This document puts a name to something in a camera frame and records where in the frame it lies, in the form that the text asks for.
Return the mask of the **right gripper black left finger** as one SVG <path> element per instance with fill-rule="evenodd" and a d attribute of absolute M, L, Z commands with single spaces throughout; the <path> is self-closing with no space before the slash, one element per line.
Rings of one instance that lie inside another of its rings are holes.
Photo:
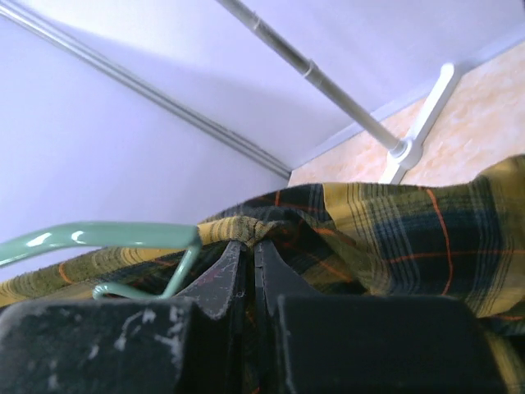
<path fill-rule="evenodd" d="M 1 315 L 4 393 L 239 393 L 244 247 L 169 300 L 33 300 Z"/>

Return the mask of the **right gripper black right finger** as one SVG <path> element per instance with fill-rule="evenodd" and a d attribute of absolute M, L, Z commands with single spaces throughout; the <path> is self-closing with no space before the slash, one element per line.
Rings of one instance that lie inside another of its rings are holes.
<path fill-rule="evenodd" d="M 323 295 L 254 252 L 263 393 L 504 393 L 476 319 L 443 296 Z"/>

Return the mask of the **yellow black plaid shirt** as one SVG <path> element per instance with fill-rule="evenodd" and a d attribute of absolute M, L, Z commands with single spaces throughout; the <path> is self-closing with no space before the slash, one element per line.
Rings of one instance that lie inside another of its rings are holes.
<path fill-rule="evenodd" d="M 229 243 L 271 241 L 315 290 L 360 296 L 451 296 L 486 323 L 510 393 L 524 390 L 524 157 L 455 186 L 325 183 L 259 196 L 199 224 L 186 295 L 217 287 Z"/>

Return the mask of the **teal plastic hanger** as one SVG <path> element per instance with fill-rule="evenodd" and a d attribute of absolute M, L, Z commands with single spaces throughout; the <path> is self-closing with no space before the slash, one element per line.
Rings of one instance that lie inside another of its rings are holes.
<path fill-rule="evenodd" d="M 23 259 L 75 247 L 139 247 L 143 249 L 178 249 L 183 255 L 176 271 L 160 295 L 139 291 L 116 282 L 104 282 L 92 292 L 99 300 L 106 295 L 132 300 L 165 300 L 173 297 L 194 265 L 202 248 L 196 226 L 149 222 L 72 222 L 47 227 L 18 236 L 1 244 L 1 266 Z"/>

